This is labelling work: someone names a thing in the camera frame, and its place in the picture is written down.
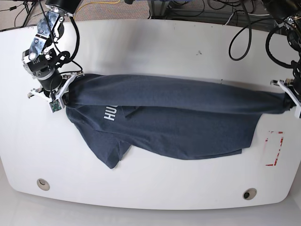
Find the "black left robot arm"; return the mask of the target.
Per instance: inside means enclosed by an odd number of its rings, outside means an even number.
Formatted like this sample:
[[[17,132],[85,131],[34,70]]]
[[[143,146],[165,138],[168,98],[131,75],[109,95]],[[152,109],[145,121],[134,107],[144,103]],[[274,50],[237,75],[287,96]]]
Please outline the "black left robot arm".
[[[292,69],[293,80],[287,82],[286,85],[297,97],[298,100],[301,99],[301,61],[291,61],[287,64],[278,59],[276,59],[269,48],[270,40],[272,36],[285,28],[286,39],[289,46],[301,54],[301,2],[299,0],[263,0],[261,2],[268,13],[277,22],[275,28],[273,28],[265,42],[265,49],[268,57],[277,65]]]

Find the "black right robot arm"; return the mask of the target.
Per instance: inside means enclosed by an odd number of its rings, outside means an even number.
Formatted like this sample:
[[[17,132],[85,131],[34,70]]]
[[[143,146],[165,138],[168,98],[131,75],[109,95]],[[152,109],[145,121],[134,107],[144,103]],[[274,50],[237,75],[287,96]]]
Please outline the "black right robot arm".
[[[83,75],[82,67],[77,71],[59,72],[63,65],[74,62],[79,50],[80,35],[74,16],[80,4],[80,0],[47,0],[45,5],[48,11],[42,13],[31,46],[22,54],[25,70],[40,83],[40,88],[32,89],[28,98],[43,98],[52,112],[65,108],[69,99],[69,85]],[[57,47],[64,33],[65,17],[70,18],[76,33],[73,53],[60,51]]]

